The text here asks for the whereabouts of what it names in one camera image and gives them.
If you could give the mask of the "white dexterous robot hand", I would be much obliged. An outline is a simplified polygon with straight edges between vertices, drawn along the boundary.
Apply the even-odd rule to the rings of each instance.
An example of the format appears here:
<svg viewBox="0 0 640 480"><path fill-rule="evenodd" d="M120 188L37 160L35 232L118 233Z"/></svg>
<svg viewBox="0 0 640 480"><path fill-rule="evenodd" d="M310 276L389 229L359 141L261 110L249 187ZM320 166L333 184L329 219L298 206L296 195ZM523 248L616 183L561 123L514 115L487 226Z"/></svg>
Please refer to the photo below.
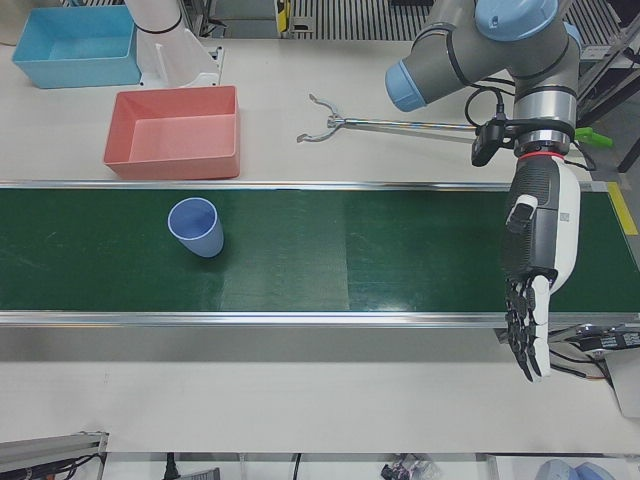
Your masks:
<svg viewBox="0 0 640 480"><path fill-rule="evenodd" d="M578 250L581 190L552 154L520 157L505 207L501 268L505 278L507 342L527 380L551 373L551 295L571 276Z"/></svg>

